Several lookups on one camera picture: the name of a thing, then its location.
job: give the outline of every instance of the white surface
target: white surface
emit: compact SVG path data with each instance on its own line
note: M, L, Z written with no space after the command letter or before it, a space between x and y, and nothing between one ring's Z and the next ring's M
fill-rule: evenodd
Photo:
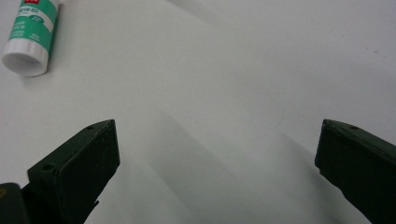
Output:
M0 65L2 182L115 119L87 223L368 223L314 156L323 119L396 144L394 1L61 2L49 72Z

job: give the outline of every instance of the screw hole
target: screw hole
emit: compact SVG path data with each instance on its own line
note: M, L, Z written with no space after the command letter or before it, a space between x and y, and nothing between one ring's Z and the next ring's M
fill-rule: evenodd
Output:
M52 170L54 167L55 167L54 164L47 164L47 165L44 165L42 169L43 169L43 171L49 171L49 170Z

